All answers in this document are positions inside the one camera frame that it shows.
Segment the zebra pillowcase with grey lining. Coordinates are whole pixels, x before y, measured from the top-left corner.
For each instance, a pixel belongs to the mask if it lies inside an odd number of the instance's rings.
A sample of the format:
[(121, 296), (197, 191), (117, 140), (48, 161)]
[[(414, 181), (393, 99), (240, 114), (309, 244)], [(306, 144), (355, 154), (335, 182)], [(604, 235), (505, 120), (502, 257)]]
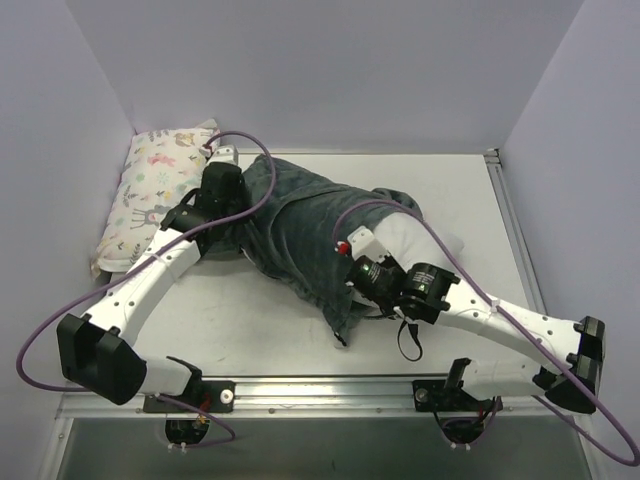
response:
[(335, 252), (361, 225), (372, 227), (386, 216), (409, 209), (422, 214), (408, 194), (386, 188), (363, 190), (275, 158), (276, 184), (268, 201), (245, 225), (240, 250), (264, 275), (290, 287), (302, 300), (317, 307), (337, 341), (348, 342), (349, 330), (364, 315), (354, 305), (353, 291), (345, 285), (352, 265)]

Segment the white pillow insert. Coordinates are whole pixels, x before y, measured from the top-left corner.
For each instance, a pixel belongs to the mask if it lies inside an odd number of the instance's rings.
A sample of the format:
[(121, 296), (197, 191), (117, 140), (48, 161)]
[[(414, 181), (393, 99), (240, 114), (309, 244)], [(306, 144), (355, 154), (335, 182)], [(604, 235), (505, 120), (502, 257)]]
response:
[(364, 307), (390, 313), (397, 304), (415, 309), (419, 301), (435, 300), (427, 288), (440, 285), (439, 292), (454, 283), (453, 262), (464, 248), (461, 239), (443, 233), (434, 239), (418, 219), (394, 212), (370, 229), (389, 254), (383, 262), (367, 257), (354, 260), (347, 279), (353, 281), (353, 301)]

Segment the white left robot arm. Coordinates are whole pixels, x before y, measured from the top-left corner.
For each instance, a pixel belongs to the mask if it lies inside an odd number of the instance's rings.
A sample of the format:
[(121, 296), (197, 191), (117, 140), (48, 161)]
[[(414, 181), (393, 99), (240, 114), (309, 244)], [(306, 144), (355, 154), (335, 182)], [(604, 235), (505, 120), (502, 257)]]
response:
[(165, 294), (247, 207), (237, 161), (208, 161), (200, 186), (169, 210), (120, 283), (82, 316), (67, 314), (59, 322), (63, 376), (116, 405), (138, 394), (162, 394), (180, 411), (196, 408), (202, 399), (200, 370), (175, 357), (143, 358), (134, 345)]

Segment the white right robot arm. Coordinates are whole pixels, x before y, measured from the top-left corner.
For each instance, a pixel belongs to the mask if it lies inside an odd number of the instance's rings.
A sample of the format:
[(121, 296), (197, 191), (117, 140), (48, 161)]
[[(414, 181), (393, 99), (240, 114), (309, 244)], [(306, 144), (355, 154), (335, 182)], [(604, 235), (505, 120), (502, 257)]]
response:
[(483, 299), (454, 273), (417, 263), (403, 270), (392, 257), (354, 261), (346, 284), (405, 325), (420, 322), (478, 335), (520, 354), (514, 361), (453, 362), (446, 402), (465, 409), (476, 400), (542, 395), (571, 412), (596, 410), (605, 356), (605, 325), (594, 317), (563, 320), (501, 299)]

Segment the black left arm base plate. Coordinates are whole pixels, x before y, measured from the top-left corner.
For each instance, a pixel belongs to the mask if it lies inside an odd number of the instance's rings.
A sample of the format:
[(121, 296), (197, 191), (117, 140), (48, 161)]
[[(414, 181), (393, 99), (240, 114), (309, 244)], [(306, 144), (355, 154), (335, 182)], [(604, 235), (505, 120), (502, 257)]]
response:
[[(208, 413), (230, 413), (234, 408), (236, 383), (231, 380), (201, 380), (180, 396), (170, 397)], [(162, 401), (153, 395), (144, 398), (142, 410), (150, 414), (188, 413), (189, 409)]]

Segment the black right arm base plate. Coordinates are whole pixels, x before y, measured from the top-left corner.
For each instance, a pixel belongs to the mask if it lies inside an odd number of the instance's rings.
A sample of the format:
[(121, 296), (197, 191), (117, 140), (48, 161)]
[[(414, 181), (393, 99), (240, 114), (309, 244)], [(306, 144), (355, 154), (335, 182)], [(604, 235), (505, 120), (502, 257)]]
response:
[(422, 413), (486, 413), (493, 406), (496, 397), (478, 400), (461, 387), (447, 389), (444, 380), (414, 380), (414, 409)]

